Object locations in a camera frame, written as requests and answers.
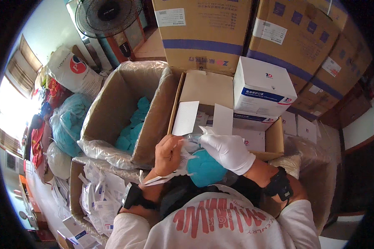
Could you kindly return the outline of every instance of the electric fan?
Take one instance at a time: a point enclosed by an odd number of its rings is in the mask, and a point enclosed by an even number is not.
[[[128,44],[120,45],[120,49],[113,36],[138,19],[142,8],[142,0],[81,0],[75,22],[85,36],[106,38],[119,62],[123,62],[127,60],[125,57],[130,57],[131,49]]]

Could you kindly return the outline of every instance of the blue face mask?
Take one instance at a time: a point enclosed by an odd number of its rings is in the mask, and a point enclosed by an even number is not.
[[[187,161],[187,172],[194,184],[201,188],[223,179],[227,169],[223,168],[208,152],[203,149],[193,153],[196,158]]]

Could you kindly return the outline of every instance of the white glove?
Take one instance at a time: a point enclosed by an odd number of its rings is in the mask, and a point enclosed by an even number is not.
[[[248,152],[240,136],[202,135],[201,147],[224,168],[237,175],[245,174],[256,159],[254,154]]]

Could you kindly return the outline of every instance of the hand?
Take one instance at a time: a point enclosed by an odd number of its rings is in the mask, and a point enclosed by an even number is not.
[[[183,137],[166,135],[155,146],[155,173],[164,177],[174,172],[180,165],[180,151]]]
[[[235,135],[202,135],[201,147],[224,168],[237,175],[245,174],[256,156],[249,153],[242,137]]]

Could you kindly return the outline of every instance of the red logo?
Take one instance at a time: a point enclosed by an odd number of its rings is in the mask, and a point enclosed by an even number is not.
[[[77,74],[85,72],[87,69],[86,64],[83,61],[81,61],[76,55],[74,55],[70,59],[69,67],[72,70],[72,72]]]

